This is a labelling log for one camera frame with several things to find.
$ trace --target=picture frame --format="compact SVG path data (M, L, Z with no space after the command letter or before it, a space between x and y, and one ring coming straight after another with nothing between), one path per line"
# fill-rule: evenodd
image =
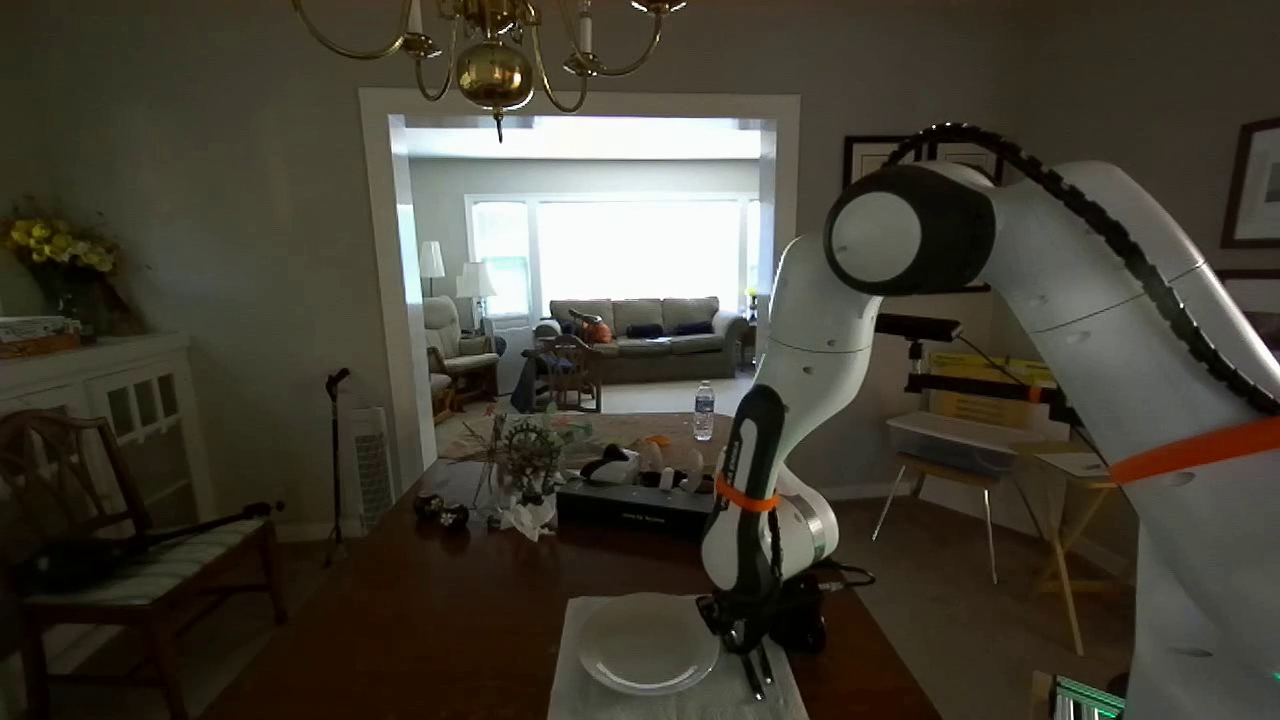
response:
M1219 268L1222 294L1235 302L1256 337L1280 353L1280 274L1267 268Z
M911 142L911 135L896 135L896 132L842 135L839 190L876 173L904 142ZM1004 159L979 145L929 145L929 148L914 148L911 159L966 163L966 168L983 173L992 183L1001 183L1001 176L1004 176Z
M1240 128L1222 249L1280 249L1280 117Z

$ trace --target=sofa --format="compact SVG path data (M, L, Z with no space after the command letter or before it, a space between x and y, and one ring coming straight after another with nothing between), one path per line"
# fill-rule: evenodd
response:
M599 383L722 381L746 367L753 324L721 298L552 302L536 342L579 337Z

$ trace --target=flower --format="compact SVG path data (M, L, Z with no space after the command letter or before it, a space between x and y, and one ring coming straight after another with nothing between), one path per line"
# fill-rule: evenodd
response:
M45 211L34 206L15 209L0 224L0 246L22 261L30 274L45 268L67 268L67 274L116 274L116 246L107 246L97 228L80 228L54 211Z

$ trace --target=white chair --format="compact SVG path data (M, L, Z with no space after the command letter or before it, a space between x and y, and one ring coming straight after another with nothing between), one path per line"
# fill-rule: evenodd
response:
M439 408L465 408L468 401L496 398L496 361L502 342L496 337L465 337L453 298L423 302L427 330L427 367L433 376L449 376L439 389Z

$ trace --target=desk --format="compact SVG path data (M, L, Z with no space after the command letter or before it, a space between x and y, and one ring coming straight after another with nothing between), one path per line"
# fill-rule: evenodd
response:
M1044 469L1052 469L1052 474L1059 474L1067 480L1099 480L1102 476L1102 460L1095 454L1089 454L1083 446L1047 440L1034 430L1004 430L1004 425L979 425L979 419L941 418L941 412L909 412L909 418L888 419L888 430L896 430L904 435L896 483L909 474L914 474L914 492L918 492L925 476L977 483L983 492L992 582L1001 582L1001 574L996 574L996 533L992 533L987 483L1012 480L1012 490L1020 492L1025 511L1027 511L1027 522L1034 528L1034 537L1052 550L1052 574L1059 582L1059 596L1065 596L1065 613L1067 613L1067 630L1070 630L1070 648L1075 648L1075 655L1083 655L1067 552L1083 537L1083 528L1095 516L1095 509L1102 503L1102 497L1095 497L1089 503L1089 511L1080 511L1067 528L1065 528L1065 511L1059 509L1052 511L1052 523L1047 523L1034 511L1034 503L1032 503L1032 497L1025 490L1025 474L1015 465L1032 456L1032 460L1040 460ZM878 509L870 540L884 528L891 497L896 497L896 490L888 492L888 502Z
M442 540L394 503L326 587L213 704L207 720L548 714L569 596L704 592L697 544L579 528ZM856 596L828 596L828 648L790 655L812 720L941 717Z

